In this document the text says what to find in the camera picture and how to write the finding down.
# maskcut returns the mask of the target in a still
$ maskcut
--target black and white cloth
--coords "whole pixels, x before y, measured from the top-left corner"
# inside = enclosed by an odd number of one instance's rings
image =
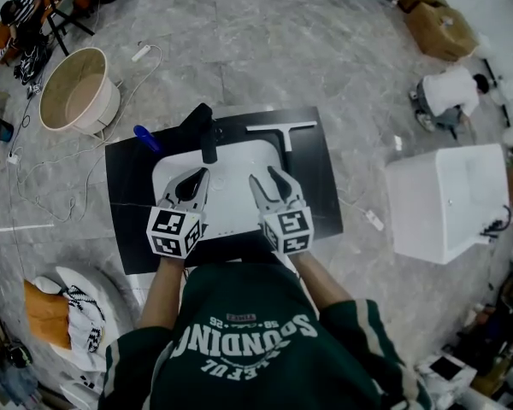
[[[68,299],[68,335],[72,349],[96,352],[103,336],[103,312],[93,298],[75,285],[63,295]]]

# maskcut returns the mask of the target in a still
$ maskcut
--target gray tile floor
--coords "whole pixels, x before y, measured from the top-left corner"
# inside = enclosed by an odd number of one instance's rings
[[[114,138],[129,138],[133,125],[151,131],[176,126],[200,102],[216,117],[271,108],[316,105],[339,192],[345,233],[315,244],[314,252],[354,296],[375,299],[402,356],[414,361],[440,347],[460,326],[475,302],[491,299],[488,281],[498,285],[508,269],[513,231],[495,246],[476,246],[448,266],[412,260],[392,251],[384,167],[394,159],[455,146],[449,134],[425,133],[415,122],[407,91],[427,73],[447,64],[423,56],[407,31],[402,13],[385,0],[118,0],[102,6],[95,37],[71,29],[70,50],[100,47],[109,58],[111,78],[123,80],[128,94],[156,64],[153,50],[140,62],[131,56],[144,44],[162,48],[163,63],[144,83],[118,125]],[[56,49],[45,70],[63,58]],[[481,70],[478,61],[464,62]],[[5,120],[20,123],[24,88],[13,69],[0,67],[0,90],[11,94]],[[16,146],[23,147],[20,179],[38,162],[55,160],[95,140],[74,132],[46,131],[38,101],[32,121]],[[497,142],[502,117],[490,99],[475,112],[480,144]],[[394,137],[403,141],[396,151]],[[471,144],[461,135],[462,144]],[[31,349],[42,382],[57,387],[56,375],[76,369],[31,337],[24,315],[22,279],[58,264],[96,267],[121,290],[133,317],[140,311],[148,278],[126,278],[115,242],[104,162],[88,183],[87,211],[81,221],[62,223],[23,200],[15,167],[0,146],[0,315],[12,335]],[[78,220],[86,175],[103,148],[56,165],[40,167],[21,194],[61,217],[76,198]],[[375,230],[352,203],[372,209],[386,224]]]

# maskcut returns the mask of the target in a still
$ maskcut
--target white cube box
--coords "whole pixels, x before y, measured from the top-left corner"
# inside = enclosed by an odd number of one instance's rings
[[[152,252],[186,258],[202,236],[200,213],[153,207],[146,226]]]
[[[310,207],[264,214],[261,218],[264,236],[279,253],[296,254],[311,247],[314,223]]]

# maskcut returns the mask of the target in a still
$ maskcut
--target white t-shaped object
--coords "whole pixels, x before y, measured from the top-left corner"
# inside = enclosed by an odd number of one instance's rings
[[[277,125],[247,126],[247,131],[280,131],[283,134],[285,152],[292,152],[291,137],[289,137],[291,129],[315,125],[317,125],[317,121],[300,121],[298,123],[278,123]]]

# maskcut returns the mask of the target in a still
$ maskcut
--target marble floor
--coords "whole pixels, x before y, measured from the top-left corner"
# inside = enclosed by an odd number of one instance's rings
[[[508,271],[513,243],[509,230],[490,247],[474,246],[448,266],[396,255],[384,180],[395,159],[455,146],[447,133],[428,134],[415,122],[407,90],[446,62],[424,56],[386,0],[118,0],[103,5],[85,23],[92,38],[77,29],[66,37],[70,50],[95,45],[106,53],[122,105],[156,65],[151,51],[131,57],[144,45],[162,49],[162,65],[126,106],[113,139],[130,138],[133,125],[151,131],[178,125],[200,102],[215,117],[273,108],[315,105],[325,127],[341,203],[345,233],[314,245],[315,255],[352,295],[375,299],[403,357],[415,361],[439,348],[462,323],[475,302],[492,299]],[[63,58],[56,49],[45,69],[49,77]],[[463,62],[482,71],[473,59]],[[27,105],[25,90],[12,67],[0,67],[0,90],[7,91],[4,119],[18,126]],[[95,140],[75,132],[46,131],[38,101],[15,147],[22,147],[19,178],[41,161],[56,160]],[[503,119],[489,98],[475,112],[477,143],[499,141]],[[402,139],[397,150],[395,137]],[[461,144],[471,144],[468,134]],[[0,316],[12,336],[31,350],[44,384],[57,388],[58,372],[78,372],[32,337],[23,306],[23,278],[54,266],[95,267],[115,283],[133,319],[140,313],[148,278],[127,278],[115,241],[106,171],[101,160],[92,172],[84,204],[86,177],[103,148],[35,170],[16,186],[15,166],[0,145]],[[61,222],[30,202],[66,218]],[[372,209],[385,223],[377,231],[352,205]]]

